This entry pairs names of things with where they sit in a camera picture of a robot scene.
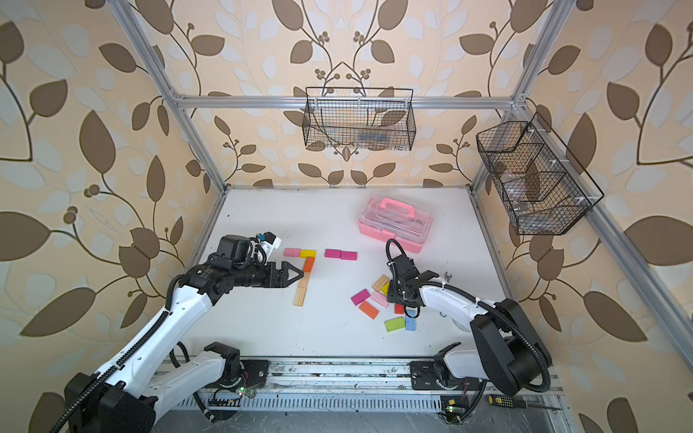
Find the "orange block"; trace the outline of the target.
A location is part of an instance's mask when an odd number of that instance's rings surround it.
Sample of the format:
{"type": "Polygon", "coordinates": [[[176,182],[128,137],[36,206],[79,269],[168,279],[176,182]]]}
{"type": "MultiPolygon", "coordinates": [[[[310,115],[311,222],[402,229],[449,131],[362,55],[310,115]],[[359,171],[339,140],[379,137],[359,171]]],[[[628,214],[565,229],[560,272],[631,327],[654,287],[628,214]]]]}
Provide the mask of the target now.
{"type": "Polygon", "coordinates": [[[315,258],[314,257],[308,257],[303,265],[302,271],[305,274],[310,274],[315,263],[315,258]]]}
{"type": "Polygon", "coordinates": [[[374,307],[370,302],[364,301],[359,304],[359,310],[361,310],[370,319],[375,320],[380,313],[380,310],[374,307]]]}

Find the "magenta block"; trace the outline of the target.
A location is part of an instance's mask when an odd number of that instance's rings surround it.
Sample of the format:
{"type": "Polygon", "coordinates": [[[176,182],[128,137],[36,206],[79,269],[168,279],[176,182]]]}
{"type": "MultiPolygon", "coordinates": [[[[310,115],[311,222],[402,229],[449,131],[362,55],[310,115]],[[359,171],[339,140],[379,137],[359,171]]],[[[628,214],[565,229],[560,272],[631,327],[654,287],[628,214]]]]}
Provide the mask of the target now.
{"type": "Polygon", "coordinates": [[[357,261],[357,258],[357,252],[342,251],[340,255],[340,259],[344,261],[357,261]]]}
{"type": "Polygon", "coordinates": [[[324,256],[326,258],[340,259],[342,256],[342,251],[337,249],[326,249],[324,256]]]}
{"type": "Polygon", "coordinates": [[[361,292],[358,292],[357,294],[355,294],[355,295],[351,298],[351,301],[352,301],[352,303],[353,303],[355,306],[358,306],[358,305],[361,304],[362,302],[364,302],[364,301],[366,301],[367,299],[369,299],[370,296],[371,296],[370,291],[367,290],[367,289],[364,289],[364,290],[361,290],[361,292]]]}

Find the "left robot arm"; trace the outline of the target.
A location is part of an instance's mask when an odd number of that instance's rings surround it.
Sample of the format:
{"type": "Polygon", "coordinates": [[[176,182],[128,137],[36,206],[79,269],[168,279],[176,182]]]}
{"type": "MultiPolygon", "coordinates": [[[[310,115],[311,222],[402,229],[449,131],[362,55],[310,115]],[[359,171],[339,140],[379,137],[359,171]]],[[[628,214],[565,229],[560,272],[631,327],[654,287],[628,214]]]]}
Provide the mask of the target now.
{"type": "Polygon", "coordinates": [[[244,394],[260,375],[248,371],[237,348],[220,342],[175,362],[167,375],[154,375],[175,356],[192,326],[231,290],[284,289],[304,277],[291,263],[270,261],[280,243],[270,232],[224,236],[204,263],[175,276],[158,315],[95,373],[78,373],[66,385],[65,411],[52,431],[149,432],[186,398],[199,401],[199,390],[210,384],[244,394]]]}

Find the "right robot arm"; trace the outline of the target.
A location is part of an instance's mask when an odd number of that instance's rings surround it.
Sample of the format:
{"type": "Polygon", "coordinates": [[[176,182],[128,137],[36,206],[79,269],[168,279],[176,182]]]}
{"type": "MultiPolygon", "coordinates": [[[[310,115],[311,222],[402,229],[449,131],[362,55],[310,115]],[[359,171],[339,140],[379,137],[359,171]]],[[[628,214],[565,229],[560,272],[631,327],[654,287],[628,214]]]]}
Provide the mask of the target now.
{"type": "Polygon", "coordinates": [[[522,307],[512,299],[483,301],[448,284],[436,272],[421,272],[413,258],[400,254],[387,259],[392,274],[388,296],[406,310],[437,310],[461,330],[471,334],[475,347],[451,343],[424,364],[411,370],[413,388],[452,392],[478,386],[467,407],[443,410],[443,418],[463,423],[482,401],[491,384],[501,395],[513,398],[519,391],[546,393],[552,385],[552,357],[522,307]]]}

